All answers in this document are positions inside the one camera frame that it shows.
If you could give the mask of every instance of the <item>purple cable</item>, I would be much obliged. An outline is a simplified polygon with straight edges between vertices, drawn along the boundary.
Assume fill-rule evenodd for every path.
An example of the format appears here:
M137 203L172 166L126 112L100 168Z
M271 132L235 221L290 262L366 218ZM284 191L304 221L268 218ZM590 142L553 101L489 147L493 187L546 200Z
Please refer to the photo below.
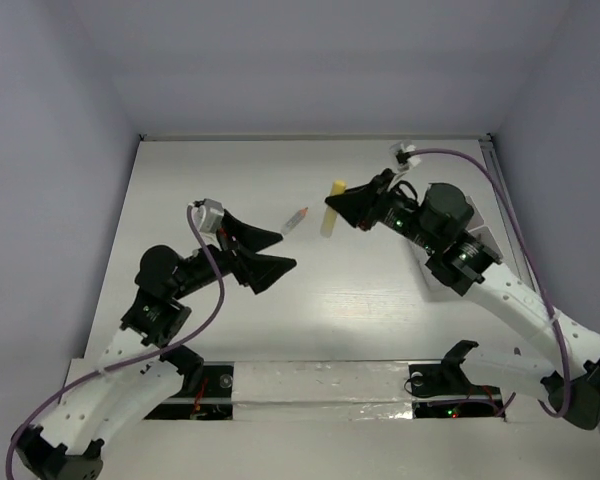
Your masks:
M220 308L222 307L222 304L224 303L224 296L225 296L225 288L224 288L224 281L222 279L222 273L220 273L220 268L218 268L218 264L214 260L213 255L209 251L209 248L204 243L204 239L202 238L202 236L200 235L200 232L198 232L198 229L196 228L195 224L193 223L193 219L191 218L192 211L193 211L193 205L189 205L187 207L187 221L189 222L189 228L191 228L191 232L193 233L193 236L196 237L196 240L200 244L200 248L202 248L204 255L207 257L207 260L209 260L211 269L213 270L213 273L216 275L216 278L218 280L218 286L220 287L220 295L218 296L218 303L216 303L216 307L213 309L213 312L211 312L211 315L209 316L209 318L207 318L207 320L205 320L205 322L202 325L200 325L197 329L195 329L192 333L190 333L189 335L184 337L182 340L178 340L177 342L174 342L171 345L168 345L168 346L166 346L160 350L157 350L155 352L146 353L146 354L140 355L135 358L130 358L127 360L123 360L122 362L118 362L118 363L109 365L104 368L104 370L106 372L115 372L116 370L120 370L121 368L125 368L130 365L134 365L136 363L144 362L145 360L149 360L151 358L155 358L160 355L164 355L165 353L168 353L171 350L174 350L174 349L184 345L185 343L196 338L209 325L211 325L211 322L213 322L213 320L218 315L218 312L220 312ZM16 445L18 444L18 440L24 433L24 430L27 428L27 426L29 426L52 403L54 403L56 400L59 400L60 397L62 397L62 395L64 395L68 391L74 389L75 387L82 385L83 383L86 383L90 380L93 380L94 378L97 378L99 376L100 376L99 371L91 372L91 373L84 375L83 377L78 378L77 380L74 380L70 384L65 385L63 388L61 388L56 393L51 395L47 400L45 400L42 403L42 405L40 405L38 408L36 408L34 410L34 412L27 417L27 419L22 423L22 425L20 425L18 430L16 430L16 432L13 434L13 437L11 437L11 443L9 444L9 449L7 450L7 458L6 458L6 465L5 465L5 473L7 475L7 480L15 480L15 478L13 476L13 456L16 451Z
M441 154L441 155L453 155L456 157L463 158L463 159L467 160L468 162L472 163L478 170L480 170L482 172L482 174L486 177L486 179L489 180L489 183L491 183L491 186L493 187L493 190L496 192L496 195L500 198L502 206L503 206L505 212L507 213L507 217L509 217L509 220L511 221L511 226L513 227L513 231L516 235L516 238L518 239L518 243L520 244L520 249L522 250L522 253L526 257L527 262L529 262L529 268L531 268L531 272L535 276L536 282L538 284L538 290L540 293L540 297L542 298L544 306L547 309L547 314L549 316L549 319L550 320L553 319L556 311L553 308L553 304L551 303L549 295L540 280L540 275L538 275L538 269L536 268L536 264L533 261L531 254L527 250L527 247L524 243L524 240L522 238L522 231L520 230L520 226L518 225L518 222L516 221L516 219L513 215L513 211L511 210L511 208L509 207L509 205L507 203L507 199L506 199L506 195L504 194L504 191L502 190L500 185L498 185L498 183L493 178L491 178L489 171L485 167L483 167L480 164L480 162L478 162L471 155L467 155L466 153L462 153L457 150L451 150L448 148L423 148L420 150L414 150L409 153L412 156L436 153L436 154ZM569 354L567 353L567 345L564 341L564 336L562 335L562 329L560 328L560 324L558 323L558 321L556 320L556 321L552 322L552 325L553 325L553 330L556 334L556 340L558 342L558 347L560 349L560 359L562 361L562 372L563 372L563 376L564 376L564 385L569 386L571 383L571 372L569 369ZM501 410L502 413L504 413L504 410L511 404L511 402L513 401L514 398L515 398L515 393L511 394L511 397L509 397L509 399L507 400L505 406ZM557 412L552 412L549 409L549 407L547 407L541 401L538 401L538 403L540 403L540 406L542 407L542 409L551 417L562 418L566 415L567 411L569 410L569 404L571 403L571 388L564 389L564 398L562 400L562 405L560 407L560 410Z

